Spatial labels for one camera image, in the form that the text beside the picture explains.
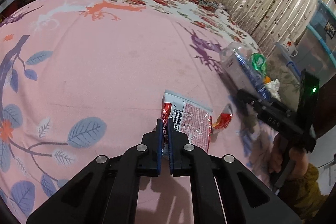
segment clothing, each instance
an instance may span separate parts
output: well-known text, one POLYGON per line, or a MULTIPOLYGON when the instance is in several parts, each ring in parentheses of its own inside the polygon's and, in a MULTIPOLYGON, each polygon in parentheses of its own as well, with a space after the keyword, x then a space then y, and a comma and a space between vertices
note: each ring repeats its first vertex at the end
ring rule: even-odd
POLYGON ((302 220, 313 218, 327 199, 317 183, 319 171, 309 164, 306 174, 296 180, 286 181, 278 197, 282 199, 302 220))

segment plastic storage box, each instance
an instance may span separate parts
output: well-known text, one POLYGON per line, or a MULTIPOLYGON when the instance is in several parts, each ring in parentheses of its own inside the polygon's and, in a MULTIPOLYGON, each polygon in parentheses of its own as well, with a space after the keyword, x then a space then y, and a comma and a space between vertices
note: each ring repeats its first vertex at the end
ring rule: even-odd
POLYGON ((321 0, 296 48, 298 54, 291 59, 299 71, 307 69, 320 78, 320 86, 335 75, 336 17, 321 0))

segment red snack package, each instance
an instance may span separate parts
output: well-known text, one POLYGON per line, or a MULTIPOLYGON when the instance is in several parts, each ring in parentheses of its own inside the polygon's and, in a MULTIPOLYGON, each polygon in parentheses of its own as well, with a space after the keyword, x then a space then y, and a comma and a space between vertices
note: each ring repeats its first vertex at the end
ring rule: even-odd
POLYGON ((213 124, 214 129, 225 129, 232 119, 232 108, 227 104, 222 113, 219 115, 217 121, 213 124))
POLYGON ((175 130, 186 133, 189 143, 197 145, 206 152, 208 151, 209 136, 212 129, 211 109, 166 90, 161 118, 163 120, 163 134, 166 144, 167 122, 169 118, 173 118, 175 130))

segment metal screw head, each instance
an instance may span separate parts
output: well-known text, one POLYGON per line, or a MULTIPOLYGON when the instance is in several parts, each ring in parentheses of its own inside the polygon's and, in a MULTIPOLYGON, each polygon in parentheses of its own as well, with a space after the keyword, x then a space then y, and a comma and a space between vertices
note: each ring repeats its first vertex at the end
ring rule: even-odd
POLYGON ((188 143, 188 144, 184 145, 183 148, 187 151, 193 151, 195 147, 192 144, 188 143))
POLYGON ((228 162, 228 163, 232 163, 232 162, 235 161, 235 158, 234 158, 232 155, 226 155, 226 156, 224 157, 224 160, 225 160, 226 162, 228 162))
POLYGON ((107 161, 107 157, 106 156, 99 156, 96 158, 96 162, 99 164, 103 164, 107 161))
POLYGON ((136 147, 136 149, 137 149, 138 151, 140 151, 140 152, 144 152, 144 151, 147 150, 147 145, 145 145, 145 144, 139 144, 139 145, 136 147))

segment leaf pattern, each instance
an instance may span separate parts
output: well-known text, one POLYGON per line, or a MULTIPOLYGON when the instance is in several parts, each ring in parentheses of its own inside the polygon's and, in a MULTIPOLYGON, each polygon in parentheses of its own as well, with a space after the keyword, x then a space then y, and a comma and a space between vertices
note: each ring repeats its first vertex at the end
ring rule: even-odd
POLYGON ((7 72, 5 83, 4 83, 3 87, 5 88, 11 82, 11 80, 12 80, 12 70, 7 72))
POLYGON ((28 173, 27 173, 27 170, 26 170, 22 160, 20 160, 19 158, 15 158, 15 160, 16 160, 16 165, 19 168, 19 170, 21 171, 21 173, 23 173, 25 176, 27 176, 28 173))
POLYGON ((38 63, 41 63, 42 61, 46 60, 53 54, 52 51, 41 51, 33 54, 27 61, 27 65, 37 65, 38 63))
POLYGON ((13 197, 13 201, 25 216, 28 217, 34 207, 35 185, 30 181, 19 181, 12 186, 10 193, 13 197))
POLYGON ((51 130, 51 118, 50 117, 43 119, 37 126, 37 133, 39 135, 39 138, 45 137, 45 135, 47 135, 47 133, 49 133, 50 130, 51 130))
POLYGON ((19 216, 19 212, 18 212, 18 208, 17 208, 17 204, 13 201, 13 200, 9 200, 11 206, 12 206, 12 209, 11 209, 11 212, 16 215, 16 216, 19 216))
POLYGON ((9 120, 12 128, 18 128, 23 123, 22 113, 17 105, 10 104, 4 107, 2 115, 5 120, 9 120))
POLYGON ((34 80, 37 81, 37 74, 34 70, 32 69, 27 69, 25 70, 25 76, 30 79, 30 80, 34 80))
POLYGON ((62 188, 64 185, 66 185, 66 183, 68 183, 69 180, 67 179, 59 179, 58 182, 57 182, 57 186, 59 188, 62 188))
POLYGON ((0 190, 0 197, 2 198, 3 202, 7 203, 7 197, 3 190, 0 190))
POLYGON ((97 143, 105 134, 106 123, 97 117, 88 117, 77 122, 68 134, 68 144, 85 148, 97 143))
POLYGON ((12 60, 8 61, 3 69, 3 73, 8 72, 12 68, 12 65, 13 65, 13 61, 12 60))
POLYGON ((41 186, 43 192, 50 198, 54 193, 56 193, 56 187, 51 181, 51 178, 45 174, 41 177, 41 186))
POLYGON ((75 161, 75 157, 70 156, 67 152, 64 152, 62 150, 55 151, 53 156, 56 161, 63 166, 70 165, 75 161))
POLYGON ((0 167, 1 170, 6 173, 11 166, 11 153, 9 146, 2 139, 0 139, 0 167))
POLYGON ((12 77, 10 79, 10 86, 11 88, 17 93, 17 90, 19 88, 19 78, 17 75, 17 71, 16 70, 12 70, 12 77))

